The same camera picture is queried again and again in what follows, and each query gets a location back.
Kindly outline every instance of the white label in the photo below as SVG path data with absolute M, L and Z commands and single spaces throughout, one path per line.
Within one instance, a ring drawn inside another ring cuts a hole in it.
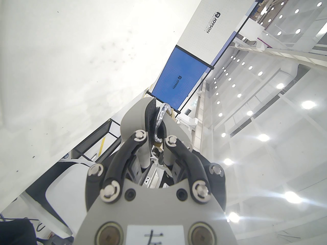
M 126 245 L 185 245 L 182 225 L 128 225 Z
M 201 0 L 177 45 L 211 64 L 255 0 Z

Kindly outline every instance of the white banner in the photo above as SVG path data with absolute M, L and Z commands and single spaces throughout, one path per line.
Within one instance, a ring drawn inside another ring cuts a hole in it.
M 202 0 L 177 44 L 211 64 L 254 1 Z

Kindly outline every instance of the screw hole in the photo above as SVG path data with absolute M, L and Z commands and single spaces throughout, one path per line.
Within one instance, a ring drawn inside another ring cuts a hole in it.
M 135 190 L 133 188 L 130 188 L 125 192 L 125 199 L 127 201 L 134 200 L 135 196 L 136 196 L 136 192 L 135 192 Z
M 185 201 L 187 199 L 187 191 L 183 188 L 180 188 L 176 192 L 176 196 L 178 200 Z

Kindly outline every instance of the blue banner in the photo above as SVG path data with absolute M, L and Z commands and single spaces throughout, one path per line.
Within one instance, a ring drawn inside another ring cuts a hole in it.
M 178 109 L 208 67 L 174 48 L 152 94 Z

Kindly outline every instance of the joyson logo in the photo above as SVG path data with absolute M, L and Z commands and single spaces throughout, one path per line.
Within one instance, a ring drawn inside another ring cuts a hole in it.
M 173 89 L 176 88 L 176 86 L 179 83 L 180 79 L 182 79 L 182 77 L 181 76 L 178 76 L 178 78 L 174 81 L 175 84 L 172 86 Z
M 211 20 L 209 21 L 207 27 L 206 27 L 206 30 L 207 30 L 207 33 L 210 33 L 211 29 L 214 27 L 214 24 L 216 23 L 217 19 L 220 17 L 220 13 L 219 12 L 216 12 Z

